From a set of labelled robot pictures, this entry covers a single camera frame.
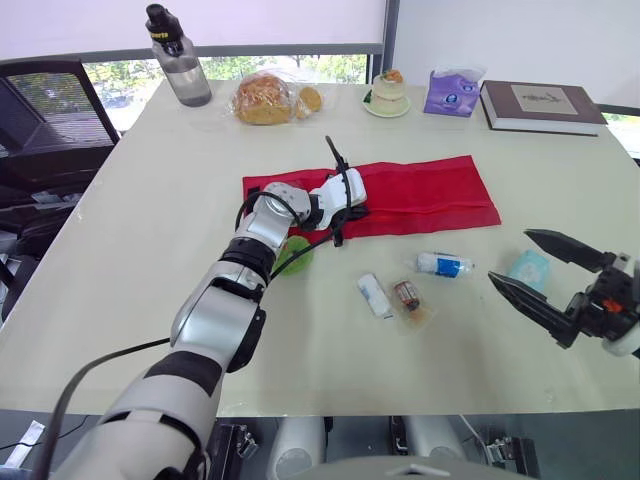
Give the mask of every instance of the white plate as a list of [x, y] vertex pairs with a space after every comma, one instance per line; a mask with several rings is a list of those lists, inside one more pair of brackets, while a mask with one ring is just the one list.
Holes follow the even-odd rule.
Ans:
[[369, 112], [371, 115], [375, 115], [376, 117], [382, 117], [382, 118], [395, 118], [395, 117], [401, 117], [402, 115], [404, 115], [405, 113], [407, 113], [409, 111], [409, 109], [411, 108], [411, 101], [409, 100], [409, 97], [404, 97], [402, 99], [402, 102], [404, 103], [405, 107], [400, 110], [398, 113], [382, 113], [382, 112], [378, 112], [376, 110], [374, 110], [371, 107], [371, 103], [366, 103], [364, 101], [365, 98], [367, 98], [367, 95], [365, 95], [362, 98], [362, 106], [365, 108], [365, 110], [367, 112]]

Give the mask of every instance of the red cloth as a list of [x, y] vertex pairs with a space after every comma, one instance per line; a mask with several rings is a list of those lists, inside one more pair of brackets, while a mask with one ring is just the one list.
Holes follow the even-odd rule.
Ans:
[[[347, 222], [344, 238], [373, 235], [407, 235], [439, 230], [500, 225], [496, 210], [470, 155], [435, 162], [373, 163], [356, 167], [367, 190], [369, 215]], [[253, 188], [263, 190], [271, 182], [285, 182], [305, 190], [321, 186], [335, 170], [297, 172], [244, 177], [244, 197]], [[300, 232], [316, 241], [323, 232]]]

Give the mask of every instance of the white wall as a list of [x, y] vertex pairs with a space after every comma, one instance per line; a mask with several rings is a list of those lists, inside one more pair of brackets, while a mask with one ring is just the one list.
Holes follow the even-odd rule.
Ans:
[[[0, 60], [149, 48], [152, 0], [1, 0]], [[161, 0], [196, 45], [382, 43], [384, 0]]]
[[640, 0], [400, 0], [393, 66], [408, 83], [465, 63], [640, 107]]

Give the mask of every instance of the green ball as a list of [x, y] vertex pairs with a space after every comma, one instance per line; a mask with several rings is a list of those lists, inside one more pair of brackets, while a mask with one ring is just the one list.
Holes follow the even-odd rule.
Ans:
[[[299, 252], [309, 245], [309, 240], [304, 237], [300, 237], [298, 235], [289, 237], [285, 242], [284, 247], [282, 247], [282, 251], [278, 256], [278, 260], [276, 261], [273, 269], [275, 270], [276, 268], [279, 268], [280, 265], [286, 262], [292, 255], [295, 255], [296, 252]], [[291, 265], [282, 271], [282, 275], [293, 275], [294, 273], [301, 272], [307, 268], [307, 265], [311, 263], [311, 260], [313, 260], [313, 250], [305, 253], [297, 260], [294, 260]]]

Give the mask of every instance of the black bottle cap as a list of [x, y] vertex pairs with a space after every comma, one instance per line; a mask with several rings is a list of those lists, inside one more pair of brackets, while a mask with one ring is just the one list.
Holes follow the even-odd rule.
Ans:
[[152, 3], [147, 7], [147, 15], [149, 20], [147, 20], [146, 27], [151, 38], [156, 42], [174, 42], [182, 37], [180, 22], [162, 5]]

